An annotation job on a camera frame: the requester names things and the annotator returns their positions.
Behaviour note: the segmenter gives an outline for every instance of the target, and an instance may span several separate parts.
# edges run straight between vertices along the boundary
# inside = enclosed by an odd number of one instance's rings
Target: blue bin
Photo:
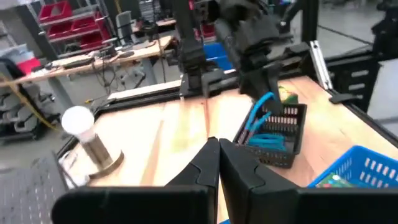
[[[205,44],[204,49],[207,61],[216,62],[223,70],[232,69],[231,62],[229,62],[226,52],[220,43]]]
[[[308,187],[315,187],[332,172],[357,187],[398,186],[398,161],[362,146],[354,146],[344,153]]]

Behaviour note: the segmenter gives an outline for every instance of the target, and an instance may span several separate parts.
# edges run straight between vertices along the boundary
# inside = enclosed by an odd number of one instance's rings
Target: yellow cable
[[[116,9],[118,10],[118,14],[122,13],[122,9],[120,8],[119,0],[114,0],[114,4],[116,5]]]
[[[17,87],[15,86],[15,84],[10,83],[10,81],[7,79],[7,77],[0,72],[0,77],[3,78],[6,83],[8,83],[8,86],[11,88],[11,90],[15,93],[15,95],[18,96],[18,98],[20,99],[20,101],[25,104],[30,110],[31,112],[37,117],[37,119],[39,119],[44,125],[46,125],[47,127],[56,130],[56,131],[61,131],[63,132],[63,130],[58,129],[57,127],[55,127],[54,125],[50,124],[45,118],[43,118],[43,116],[31,105],[31,103],[29,102],[29,100],[22,95]]]

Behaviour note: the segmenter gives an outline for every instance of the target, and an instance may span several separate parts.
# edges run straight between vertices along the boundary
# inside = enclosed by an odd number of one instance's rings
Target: white light bulb
[[[73,106],[62,116],[62,128],[74,135],[80,142],[90,142],[95,138],[94,115],[84,106]]]

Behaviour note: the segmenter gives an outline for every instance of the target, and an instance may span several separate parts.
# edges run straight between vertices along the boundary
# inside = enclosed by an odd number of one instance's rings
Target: green object
[[[339,175],[336,175],[334,173],[330,173],[321,182],[319,182],[319,184],[317,184],[317,187],[319,187],[319,188],[354,187],[354,185],[349,183],[347,180],[341,178]]]
[[[279,87],[279,96],[282,103],[299,103],[299,96],[296,93],[286,90],[283,86]]]

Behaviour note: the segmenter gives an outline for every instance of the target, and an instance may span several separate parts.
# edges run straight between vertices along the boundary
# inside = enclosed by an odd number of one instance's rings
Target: black plastic crate
[[[255,121],[266,113],[267,110],[259,110]],[[280,115],[270,115],[262,127],[253,133],[244,128],[249,118],[249,112],[239,132],[235,136],[234,142],[239,144],[240,149],[247,150],[258,157],[263,164],[291,168],[295,156],[299,154],[301,150],[306,113],[307,106],[305,104],[283,104],[283,112]],[[246,144],[254,134],[282,135],[285,139],[284,146],[286,151],[247,146]]]

